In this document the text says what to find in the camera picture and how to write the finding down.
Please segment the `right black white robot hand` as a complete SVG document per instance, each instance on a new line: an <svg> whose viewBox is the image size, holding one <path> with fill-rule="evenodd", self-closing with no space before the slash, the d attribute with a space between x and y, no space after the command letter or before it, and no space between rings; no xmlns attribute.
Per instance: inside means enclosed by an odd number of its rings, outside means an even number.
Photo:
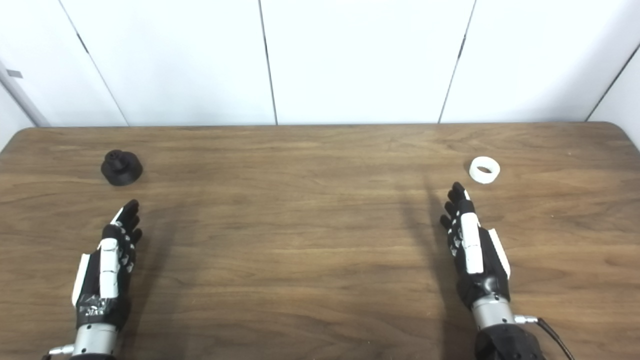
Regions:
<svg viewBox="0 0 640 360"><path fill-rule="evenodd" d="M458 297L468 309L487 296L510 301L508 260L498 237L482 226L474 203L460 182L452 183L447 198L439 223L454 258Z"/></svg>

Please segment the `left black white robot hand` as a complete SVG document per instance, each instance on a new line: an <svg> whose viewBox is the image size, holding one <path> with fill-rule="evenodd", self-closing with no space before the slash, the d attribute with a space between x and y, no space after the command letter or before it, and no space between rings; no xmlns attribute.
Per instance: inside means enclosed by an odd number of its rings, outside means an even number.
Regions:
<svg viewBox="0 0 640 360"><path fill-rule="evenodd" d="M137 262L140 204L126 203L104 226L98 246L83 253L71 292L75 327L107 324L120 331L131 313L131 275Z"/></svg>

